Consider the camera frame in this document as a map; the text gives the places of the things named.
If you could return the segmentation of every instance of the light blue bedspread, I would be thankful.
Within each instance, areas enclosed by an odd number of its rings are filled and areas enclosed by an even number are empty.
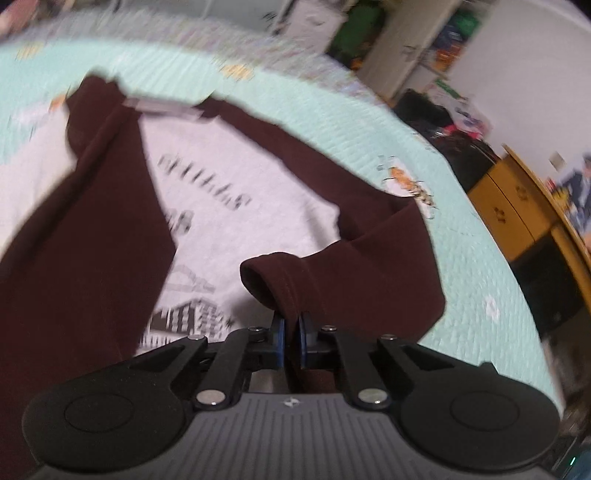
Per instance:
[[[134,95],[197,103],[215,92],[282,125],[376,186],[386,175],[378,168],[384,158],[400,158],[437,205],[427,225],[447,309],[421,343],[473,364],[492,361],[500,373],[558,403],[534,321],[508,264],[445,159],[385,107],[258,67],[250,80],[227,79],[220,68],[231,62],[158,44],[55,41],[20,60],[18,50],[0,48],[0,163],[33,131],[15,115],[76,88],[90,71],[117,77]]]

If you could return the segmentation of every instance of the drawer handle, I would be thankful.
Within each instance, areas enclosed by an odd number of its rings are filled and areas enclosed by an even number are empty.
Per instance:
[[[306,20],[308,22],[310,22],[313,25],[316,25],[317,27],[324,25],[326,22],[324,20],[318,20],[316,17],[312,16],[312,15],[308,15],[306,17]]]
[[[495,215],[496,215],[497,222],[507,223],[507,219],[505,218],[505,211],[504,210],[499,210],[497,207],[495,207]]]
[[[519,200],[527,201],[530,199],[530,196],[527,195],[527,190],[523,188],[521,185],[517,185],[515,187],[515,191],[517,192],[517,197]]]

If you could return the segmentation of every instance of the wooden drawer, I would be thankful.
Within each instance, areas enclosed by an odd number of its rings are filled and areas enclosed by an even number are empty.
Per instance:
[[[470,190],[468,197],[508,262],[534,244],[529,230],[488,175]]]
[[[558,220],[548,200],[511,156],[497,163],[488,174],[513,205],[534,239],[544,236]]]

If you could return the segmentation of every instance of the logo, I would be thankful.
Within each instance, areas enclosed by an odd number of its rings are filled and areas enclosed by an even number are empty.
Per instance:
[[[290,398],[286,398],[282,403],[286,407],[294,408],[294,407],[297,407],[301,402],[297,398],[290,397]]]

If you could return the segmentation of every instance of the wooden cabinet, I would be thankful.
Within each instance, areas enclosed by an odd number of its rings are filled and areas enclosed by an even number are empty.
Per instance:
[[[517,160],[507,155],[468,193],[509,262],[558,222],[558,214]]]
[[[548,190],[508,154],[468,192],[482,221],[510,263],[540,334],[591,312],[591,257]]]
[[[506,156],[490,170],[489,175],[513,205],[534,239],[538,240],[547,234],[551,225],[558,220],[557,215],[513,157]]]
[[[507,261],[534,244],[534,237],[491,177],[485,175],[468,197]]]

